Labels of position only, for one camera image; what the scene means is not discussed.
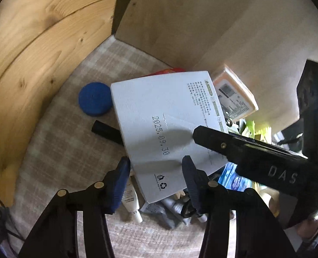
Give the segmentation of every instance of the white cardboard box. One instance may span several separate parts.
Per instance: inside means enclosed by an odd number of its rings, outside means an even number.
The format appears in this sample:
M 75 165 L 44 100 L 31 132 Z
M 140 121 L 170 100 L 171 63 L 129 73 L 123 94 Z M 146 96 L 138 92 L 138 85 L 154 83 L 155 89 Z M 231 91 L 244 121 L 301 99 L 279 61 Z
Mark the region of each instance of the white cardboard box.
M 227 133 L 207 71 L 116 82 L 111 93 L 123 142 L 147 202 L 186 188 L 181 165 L 185 155 L 208 175 L 227 163 L 224 156 L 192 139 L 199 125 Z
M 224 112 L 233 121 L 238 121 L 258 110 L 255 96 L 226 65 L 213 78 L 213 85 Z

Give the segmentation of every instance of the checkered cloth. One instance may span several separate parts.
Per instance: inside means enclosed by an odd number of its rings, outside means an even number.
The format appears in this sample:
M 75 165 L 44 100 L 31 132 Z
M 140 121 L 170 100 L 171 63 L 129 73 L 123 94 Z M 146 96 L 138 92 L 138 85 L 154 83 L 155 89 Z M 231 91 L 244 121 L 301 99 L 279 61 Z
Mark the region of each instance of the checkered cloth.
M 37 124 L 20 169 L 11 213 L 24 236 L 59 189 L 85 189 L 126 155 L 122 146 L 91 132 L 95 119 L 80 110 L 80 89 L 93 81 L 110 85 L 165 68 L 163 62 L 111 36 L 75 69 Z M 119 129 L 113 110 L 98 119 Z M 114 215 L 106 215 L 116 257 L 198 257 L 204 224 L 195 220 L 189 227 L 168 231 L 152 217 L 142 217 L 140 224 L 129 222 L 122 205 Z M 15 238 L 11 242 L 19 251 L 21 242 Z M 78 243 L 80 257 L 86 257 L 81 213 Z

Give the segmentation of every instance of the black cable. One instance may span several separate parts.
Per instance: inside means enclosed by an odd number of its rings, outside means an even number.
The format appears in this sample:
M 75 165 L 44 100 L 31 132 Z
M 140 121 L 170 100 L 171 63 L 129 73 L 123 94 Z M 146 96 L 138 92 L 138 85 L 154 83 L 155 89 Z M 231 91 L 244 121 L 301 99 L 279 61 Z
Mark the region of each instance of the black cable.
M 12 251 L 12 253 L 13 253 L 13 255 L 14 255 L 15 257 L 18 257 L 18 253 L 12 248 L 12 245 L 11 245 L 11 242 L 10 242 L 10 237 L 9 237 L 8 234 L 10 234 L 10 235 L 12 235 L 12 236 L 14 236 L 14 237 L 16 237 L 16 238 L 22 240 L 22 241 L 25 241 L 25 239 L 24 239 L 23 236 L 19 233 L 17 227 L 15 226 L 15 223 L 14 223 L 14 221 L 13 221 L 13 218 L 12 218 L 12 216 L 11 216 L 11 214 L 10 214 L 10 210 L 9 210 L 7 207 L 5 207 L 4 203 L 3 203 L 1 200 L 0 200 L 0 205 L 1 205 L 2 208 L 4 209 L 4 212 L 2 212 L 2 210 L 0 209 L 0 218 L 1 218 L 2 222 L 3 222 L 2 229 L 3 229 L 4 233 L 6 234 L 6 240 L 7 240 L 7 243 L 9 244 L 10 250 Z M 7 218 L 10 219 L 10 221 L 11 221 L 13 227 L 15 228 L 15 230 L 17 231 L 18 235 L 15 234 L 15 233 L 13 233 L 12 231 L 10 231 L 10 230 L 8 230 L 8 229 L 6 228 Z
M 302 141 L 302 137 L 299 138 L 293 138 L 291 140 L 282 140 L 282 141 L 278 141 L 276 144 L 277 145 L 283 145 L 283 144 L 291 144 L 291 143 L 297 143 Z
M 191 199 L 189 199 L 187 202 L 184 203 L 182 210 L 181 210 L 181 216 L 183 218 L 189 218 L 193 216 L 196 213 L 196 209 L 192 206 Z

